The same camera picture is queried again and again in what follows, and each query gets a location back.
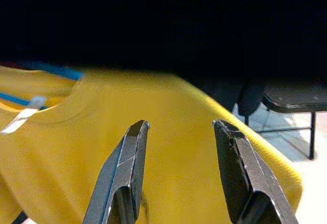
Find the chair seat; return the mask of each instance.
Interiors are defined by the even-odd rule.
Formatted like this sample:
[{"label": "chair seat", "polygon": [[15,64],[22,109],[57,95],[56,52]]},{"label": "chair seat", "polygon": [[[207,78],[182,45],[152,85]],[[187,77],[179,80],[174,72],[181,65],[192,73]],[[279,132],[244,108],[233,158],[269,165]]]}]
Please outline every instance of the chair seat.
[{"label": "chair seat", "polygon": [[270,85],[262,102],[279,113],[327,111],[327,88],[319,83]]}]

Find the tiled floor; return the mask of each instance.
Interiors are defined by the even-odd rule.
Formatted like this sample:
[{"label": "tiled floor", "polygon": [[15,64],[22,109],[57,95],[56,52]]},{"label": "tiled floor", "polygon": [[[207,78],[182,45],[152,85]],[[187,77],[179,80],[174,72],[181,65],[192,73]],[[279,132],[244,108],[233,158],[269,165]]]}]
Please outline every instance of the tiled floor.
[{"label": "tiled floor", "polygon": [[[244,118],[234,115],[241,121]],[[250,116],[250,127],[254,130],[275,129],[285,127],[310,126],[310,114],[280,114],[267,111],[264,105]],[[327,200],[327,112],[317,113],[315,160],[307,159],[292,145],[309,153],[310,131],[293,131],[262,134],[274,147],[294,162],[295,167],[302,174],[304,190],[296,217],[300,224],[327,223],[325,216],[325,201]]]}]

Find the chair leg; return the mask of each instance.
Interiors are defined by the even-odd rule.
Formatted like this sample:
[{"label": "chair leg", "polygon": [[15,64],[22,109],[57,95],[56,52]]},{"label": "chair leg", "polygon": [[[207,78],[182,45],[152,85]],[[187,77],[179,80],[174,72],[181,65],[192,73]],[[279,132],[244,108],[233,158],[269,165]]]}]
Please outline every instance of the chair leg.
[{"label": "chair leg", "polygon": [[245,124],[249,126],[249,116],[245,116]]},{"label": "chair leg", "polygon": [[310,153],[309,159],[314,159],[315,154],[315,131],[316,131],[316,113],[311,113],[311,133],[310,133]]}]

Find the white tag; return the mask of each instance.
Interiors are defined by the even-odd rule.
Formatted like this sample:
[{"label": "white tag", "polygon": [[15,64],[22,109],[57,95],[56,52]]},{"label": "white tag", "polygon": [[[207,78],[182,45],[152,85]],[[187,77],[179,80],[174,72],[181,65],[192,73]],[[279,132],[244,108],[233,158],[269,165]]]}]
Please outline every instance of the white tag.
[{"label": "white tag", "polygon": [[9,125],[7,125],[1,133],[10,134],[15,132],[19,127],[26,122],[26,120],[36,113],[45,104],[45,97],[36,96],[32,98],[31,102],[24,108]]}]

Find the yellow t-shirt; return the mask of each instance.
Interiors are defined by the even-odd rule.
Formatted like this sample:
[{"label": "yellow t-shirt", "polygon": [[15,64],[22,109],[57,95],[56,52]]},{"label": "yellow t-shirt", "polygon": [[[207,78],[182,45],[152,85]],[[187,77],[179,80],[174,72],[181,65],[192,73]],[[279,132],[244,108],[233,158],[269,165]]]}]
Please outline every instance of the yellow t-shirt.
[{"label": "yellow t-shirt", "polygon": [[[1,93],[42,95],[51,106],[0,134],[0,223],[22,209],[38,224],[82,223],[103,163],[140,119],[151,129],[138,223],[230,223],[212,127],[219,118],[250,137],[296,209],[301,182],[291,163],[192,85],[167,74],[83,72],[72,82],[0,68]],[[19,112],[1,102],[0,130]]]}]

